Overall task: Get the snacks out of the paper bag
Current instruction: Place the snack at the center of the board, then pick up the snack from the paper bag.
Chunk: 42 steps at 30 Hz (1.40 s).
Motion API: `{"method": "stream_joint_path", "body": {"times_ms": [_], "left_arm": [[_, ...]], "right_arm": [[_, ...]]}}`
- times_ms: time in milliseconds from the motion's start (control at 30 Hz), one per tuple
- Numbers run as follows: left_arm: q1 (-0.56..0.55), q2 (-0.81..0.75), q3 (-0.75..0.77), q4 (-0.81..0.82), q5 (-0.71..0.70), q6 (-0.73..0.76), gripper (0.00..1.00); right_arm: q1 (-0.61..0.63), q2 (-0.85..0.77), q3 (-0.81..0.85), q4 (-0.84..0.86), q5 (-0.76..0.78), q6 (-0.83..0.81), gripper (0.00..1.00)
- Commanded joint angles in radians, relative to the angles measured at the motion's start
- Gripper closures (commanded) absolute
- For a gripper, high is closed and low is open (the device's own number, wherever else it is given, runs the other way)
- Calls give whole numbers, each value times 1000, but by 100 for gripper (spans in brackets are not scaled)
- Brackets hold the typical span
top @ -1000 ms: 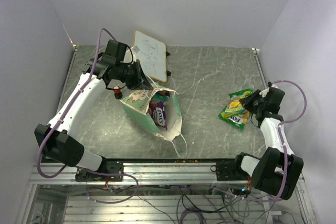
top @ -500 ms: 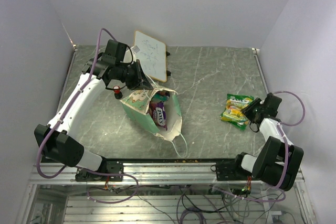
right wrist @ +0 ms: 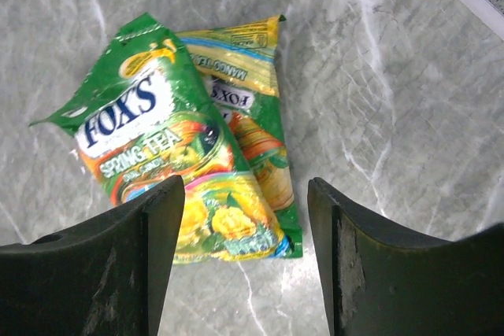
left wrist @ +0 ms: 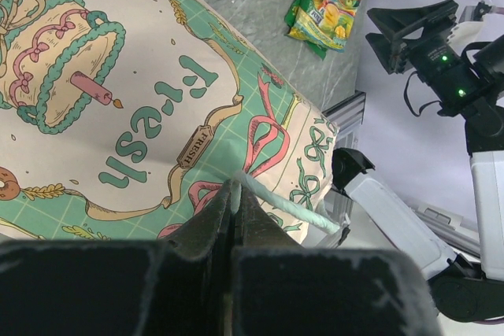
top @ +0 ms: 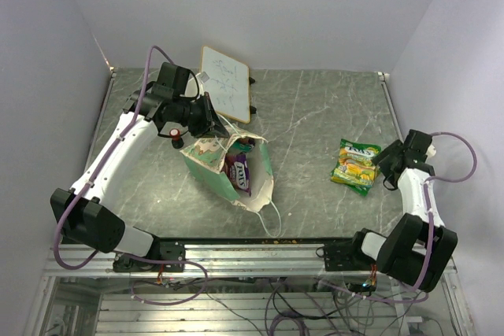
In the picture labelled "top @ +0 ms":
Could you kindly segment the green paper gift bag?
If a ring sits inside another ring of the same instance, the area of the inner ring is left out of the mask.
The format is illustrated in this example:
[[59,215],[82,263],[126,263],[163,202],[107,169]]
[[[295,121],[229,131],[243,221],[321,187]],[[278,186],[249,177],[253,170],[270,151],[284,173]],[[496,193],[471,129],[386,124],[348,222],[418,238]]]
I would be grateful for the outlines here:
[[[181,150],[184,162],[190,173],[199,182],[207,186],[217,196],[225,199],[237,208],[258,216],[264,226],[265,233],[271,238],[281,235],[283,224],[280,211],[275,205],[272,194],[275,184],[272,164],[268,151],[268,141],[261,135],[256,135],[225,121],[229,132],[228,138],[199,138],[194,143]],[[224,158],[233,142],[239,138],[253,138],[256,145],[246,154],[250,170],[251,196],[233,187],[223,171]],[[278,227],[270,231],[265,226],[261,213],[265,206],[271,205],[278,218]]]

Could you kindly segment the yellow green Fox's candy bag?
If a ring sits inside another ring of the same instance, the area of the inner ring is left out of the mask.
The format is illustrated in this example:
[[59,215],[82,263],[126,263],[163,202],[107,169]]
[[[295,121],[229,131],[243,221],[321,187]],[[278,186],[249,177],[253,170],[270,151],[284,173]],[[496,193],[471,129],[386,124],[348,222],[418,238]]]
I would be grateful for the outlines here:
[[339,143],[339,156],[332,169],[330,179],[334,183],[348,186],[366,197],[380,173],[372,159],[382,152],[378,145],[352,142],[342,138]]

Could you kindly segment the purple Fox's candy bag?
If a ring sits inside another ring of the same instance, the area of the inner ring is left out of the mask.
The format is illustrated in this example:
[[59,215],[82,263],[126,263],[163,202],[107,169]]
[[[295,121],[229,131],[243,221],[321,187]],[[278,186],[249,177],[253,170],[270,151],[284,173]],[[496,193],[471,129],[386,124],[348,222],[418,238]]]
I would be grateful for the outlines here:
[[251,196],[250,170],[245,153],[228,153],[224,158],[223,171],[235,189]]

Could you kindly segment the green snack pouch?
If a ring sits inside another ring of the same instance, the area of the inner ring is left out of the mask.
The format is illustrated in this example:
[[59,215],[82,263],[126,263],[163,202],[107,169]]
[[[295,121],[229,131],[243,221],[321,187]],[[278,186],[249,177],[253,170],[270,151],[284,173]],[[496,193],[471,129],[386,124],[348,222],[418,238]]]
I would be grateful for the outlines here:
[[233,154],[249,153],[255,145],[256,142],[253,138],[239,138],[233,142],[228,152]]

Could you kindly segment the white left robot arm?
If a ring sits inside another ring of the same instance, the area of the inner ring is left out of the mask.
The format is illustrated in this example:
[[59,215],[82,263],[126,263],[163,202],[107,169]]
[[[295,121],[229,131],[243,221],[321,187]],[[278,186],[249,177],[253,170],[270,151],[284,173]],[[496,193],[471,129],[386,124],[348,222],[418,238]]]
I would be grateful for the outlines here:
[[129,96],[115,132],[91,166],[70,189],[51,195],[57,239],[66,237],[103,253],[129,253],[144,271],[159,265],[154,235],[127,225],[113,206],[130,169],[167,123],[179,124],[195,138],[229,136],[203,88],[208,80],[204,72],[165,62],[155,81]]

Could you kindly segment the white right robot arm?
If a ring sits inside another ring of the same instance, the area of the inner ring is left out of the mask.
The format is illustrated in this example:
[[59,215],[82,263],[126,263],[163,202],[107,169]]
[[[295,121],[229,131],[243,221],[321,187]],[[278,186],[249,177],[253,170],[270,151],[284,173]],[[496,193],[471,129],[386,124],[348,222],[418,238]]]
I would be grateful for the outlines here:
[[432,139],[410,130],[404,141],[394,141],[372,159],[384,182],[400,192],[402,217],[388,236],[365,228],[357,232],[346,252],[353,268],[373,264],[378,272],[425,293],[436,287],[458,244],[435,203],[435,170],[427,163],[434,153]]

